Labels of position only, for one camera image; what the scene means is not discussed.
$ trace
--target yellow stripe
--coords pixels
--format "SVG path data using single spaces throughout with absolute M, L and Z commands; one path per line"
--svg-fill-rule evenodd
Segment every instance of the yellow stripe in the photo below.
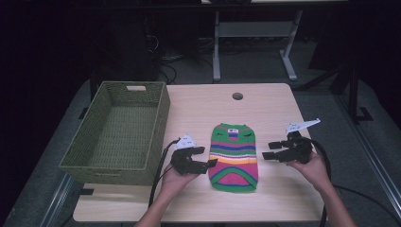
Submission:
M 221 158 L 218 156 L 210 156 L 210 159 L 218 159 L 220 163 L 225 163 L 225 164 L 233 164 L 233 165 L 238 165 L 238 164 L 256 164 L 257 160 L 255 158 L 246 158 L 246 159 L 240 159 L 240 160 L 231 160 L 231 159 L 225 159 Z

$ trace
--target basket handle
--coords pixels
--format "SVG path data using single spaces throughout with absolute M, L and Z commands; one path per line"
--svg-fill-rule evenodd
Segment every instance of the basket handle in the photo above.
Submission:
M 129 85 L 127 86 L 127 90 L 131 92 L 145 92 L 147 90 L 147 87 L 145 86 L 135 86 L 135 85 Z

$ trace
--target table hole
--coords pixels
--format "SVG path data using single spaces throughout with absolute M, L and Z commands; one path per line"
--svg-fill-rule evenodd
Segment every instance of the table hole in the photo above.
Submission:
M 244 95 L 242 95 L 241 93 L 233 94 L 233 99 L 235 99 L 235 100 L 241 100 L 242 98 L 244 98 Z

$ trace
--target pink stripe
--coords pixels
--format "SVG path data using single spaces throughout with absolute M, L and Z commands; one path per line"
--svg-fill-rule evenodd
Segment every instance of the pink stripe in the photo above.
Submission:
M 230 144 L 230 143 L 215 141 L 215 142 L 212 142 L 212 145 L 220 145 L 220 146 L 226 146 L 226 147 L 231 147 L 231 148 L 240 148 L 240 147 L 244 147 L 244 146 L 255 146 L 255 143 L 252 142 L 252 143 L 243 143 L 243 144 Z
M 219 181 L 219 183 L 224 183 L 224 184 L 238 184 L 238 185 L 248 185 L 250 184 L 245 180 L 245 178 L 235 174 L 235 173 L 229 173 L 222 177 Z
M 225 163 L 218 162 L 215 167 L 209 168 L 209 170 L 208 170 L 209 178 L 211 178 L 217 172 L 221 171 L 223 168 L 230 167 L 230 166 L 236 166 L 236 167 L 244 169 L 255 179 L 257 179 L 257 177 L 258 177 L 257 164 L 231 165 L 231 164 L 225 164 Z

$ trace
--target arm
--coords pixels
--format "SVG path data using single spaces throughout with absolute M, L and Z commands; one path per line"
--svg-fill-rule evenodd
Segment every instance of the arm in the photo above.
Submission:
M 319 194 L 321 194 L 332 226 L 357 226 L 337 194 L 333 184 L 328 179 L 323 158 L 320 155 L 311 152 L 309 163 L 303 165 L 299 162 L 289 162 L 288 166 L 292 166 L 300 171 L 312 183 Z
M 197 178 L 197 174 L 180 175 L 171 165 L 165 169 L 165 176 L 162 181 L 162 188 L 156 200 L 135 224 L 135 227 L 158 226 L 168 205 L 185 187 Z

